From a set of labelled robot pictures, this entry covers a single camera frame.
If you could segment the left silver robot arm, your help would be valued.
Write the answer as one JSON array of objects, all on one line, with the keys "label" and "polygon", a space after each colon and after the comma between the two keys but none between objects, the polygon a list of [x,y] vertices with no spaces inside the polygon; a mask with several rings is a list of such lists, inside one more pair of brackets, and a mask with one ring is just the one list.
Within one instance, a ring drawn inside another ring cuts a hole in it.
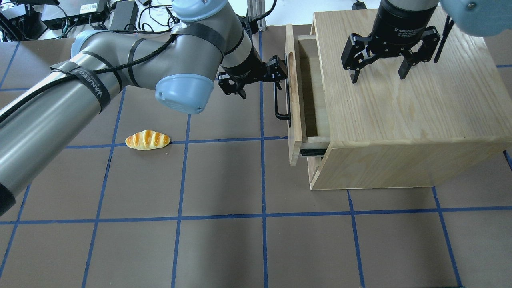
[{"label": "left silver robot arm", "polygon": [[156,100],[201,113],[214,89],[245,98],[244,86],[288,78],[275,55],[261,60],[251,33],[226,0],[173,0],[175,24],[164,43],[113,31],[86,30],[71,58],[1,110],[1,214],[20,192],[103,112],[126,86],[155,91]]}]

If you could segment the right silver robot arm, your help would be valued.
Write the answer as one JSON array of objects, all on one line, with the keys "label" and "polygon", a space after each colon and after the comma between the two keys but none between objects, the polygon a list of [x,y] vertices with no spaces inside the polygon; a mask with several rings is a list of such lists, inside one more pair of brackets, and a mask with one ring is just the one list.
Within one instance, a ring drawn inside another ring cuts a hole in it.
[{"label": "right silver robot arm", "polygon": [[418,63],[439,61],[454,26],[487,37],[509,30],[511,21],[510,0],[382,0],[371,33],[350,34],[341,62],[356,83],[367,65],[402,56],[398,74],[403,80]]}]

